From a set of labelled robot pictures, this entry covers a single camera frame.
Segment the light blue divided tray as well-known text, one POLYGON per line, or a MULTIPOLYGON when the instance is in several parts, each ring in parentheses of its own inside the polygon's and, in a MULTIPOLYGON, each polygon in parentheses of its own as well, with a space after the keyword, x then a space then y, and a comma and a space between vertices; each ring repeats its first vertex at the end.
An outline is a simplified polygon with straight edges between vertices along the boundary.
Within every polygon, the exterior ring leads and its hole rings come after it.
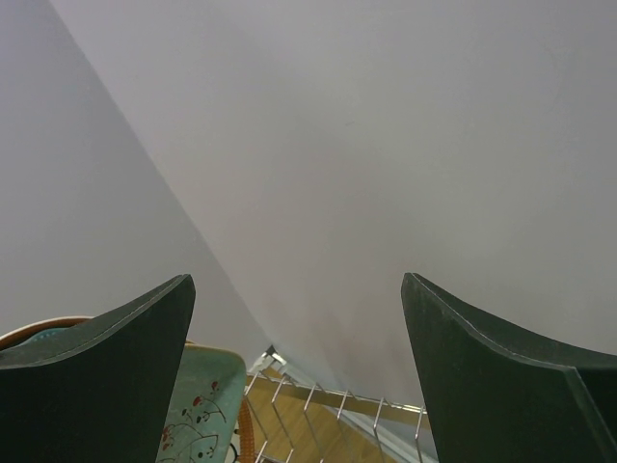
POLYGON ((246 378, 238 354, 186 343, 156 460, 225 461, 246 378))

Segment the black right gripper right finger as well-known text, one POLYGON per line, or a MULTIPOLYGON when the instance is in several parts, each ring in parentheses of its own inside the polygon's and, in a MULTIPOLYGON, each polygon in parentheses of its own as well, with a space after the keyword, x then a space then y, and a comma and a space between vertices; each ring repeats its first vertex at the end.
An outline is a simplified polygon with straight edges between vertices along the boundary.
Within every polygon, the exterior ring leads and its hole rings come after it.
POLYGON ((615 461, 615 356, 531 332, 417 273, 401 299, 440 461, 615 461))

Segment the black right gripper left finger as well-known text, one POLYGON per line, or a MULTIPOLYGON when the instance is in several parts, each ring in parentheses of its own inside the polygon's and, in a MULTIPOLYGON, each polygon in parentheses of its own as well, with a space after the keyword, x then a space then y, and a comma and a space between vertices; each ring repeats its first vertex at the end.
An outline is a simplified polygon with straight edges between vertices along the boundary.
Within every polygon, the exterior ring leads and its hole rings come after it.
POLYGON ((196 290, 178 275, 137 299, 1 352, 4 462, 153 462, 196 290))

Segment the metal dish rack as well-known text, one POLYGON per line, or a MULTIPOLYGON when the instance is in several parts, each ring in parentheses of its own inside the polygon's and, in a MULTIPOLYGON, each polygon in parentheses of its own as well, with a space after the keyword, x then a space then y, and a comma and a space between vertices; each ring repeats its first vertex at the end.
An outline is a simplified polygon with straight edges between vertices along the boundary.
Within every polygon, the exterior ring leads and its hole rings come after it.
POLYGON ((436 462, 422 406, 327 388, 268 347, 248 369, 254 462, 436 462))

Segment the teal scalloped plate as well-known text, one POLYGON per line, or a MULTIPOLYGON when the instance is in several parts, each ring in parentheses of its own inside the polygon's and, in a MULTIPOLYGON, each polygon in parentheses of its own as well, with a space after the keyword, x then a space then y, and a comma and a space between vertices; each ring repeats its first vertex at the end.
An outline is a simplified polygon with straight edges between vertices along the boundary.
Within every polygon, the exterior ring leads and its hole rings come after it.
POLYGON ((31 336, 30 338, 22 342, 21 345, 31 344, 31 343, 34 343, 40 340, 46 340, 58 334, 61 334, 65 332, 66 330, 67 330, 67 327, 49 328, 49 329, 42 330, 42 331, 39 331, 38 333, 35 333, 33 336, 31 336))

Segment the brown rim floral plate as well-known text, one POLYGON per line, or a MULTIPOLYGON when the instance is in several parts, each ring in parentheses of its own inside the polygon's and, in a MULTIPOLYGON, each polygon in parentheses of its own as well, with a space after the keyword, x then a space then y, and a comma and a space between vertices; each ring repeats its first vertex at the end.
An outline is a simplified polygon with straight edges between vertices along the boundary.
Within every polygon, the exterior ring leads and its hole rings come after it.
POLYGON ((245 387, 247 368, 229 350, 187 342, 188 389, 186 415, 207 437, 207 449, 191 455, 193 462, 252 462, 255 433, 245 387))

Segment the large floral ceramic plate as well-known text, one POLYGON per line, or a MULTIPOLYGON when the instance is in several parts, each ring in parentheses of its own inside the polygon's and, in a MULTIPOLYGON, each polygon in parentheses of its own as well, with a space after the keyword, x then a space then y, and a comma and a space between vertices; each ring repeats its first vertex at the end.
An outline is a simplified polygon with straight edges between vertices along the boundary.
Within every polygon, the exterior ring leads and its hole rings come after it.
POLYGON ((90 316, 63 316, 38 321, 1 336, 1 349, 6 350, 21 345, 22 342, 39 331, 49 328, 71 328, 77 324, 90 320, 90 316))

